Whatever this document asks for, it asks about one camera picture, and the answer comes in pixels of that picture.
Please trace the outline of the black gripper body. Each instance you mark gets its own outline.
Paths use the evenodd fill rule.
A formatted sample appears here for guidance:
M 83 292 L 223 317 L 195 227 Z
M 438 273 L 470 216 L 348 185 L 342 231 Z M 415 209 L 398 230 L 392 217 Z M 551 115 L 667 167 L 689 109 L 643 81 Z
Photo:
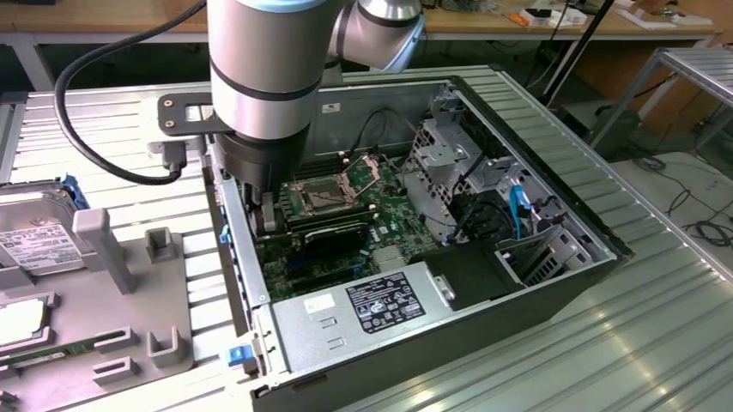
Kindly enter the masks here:
M 260 202 L 262 195 L 278 198 L 279 186 L 294 176 L 304 153 L 310 127 L 287 137 L 259 139 L 244 134 L 215 135 L 215 151 L 222 166 L 247 187 L 247 201 Z

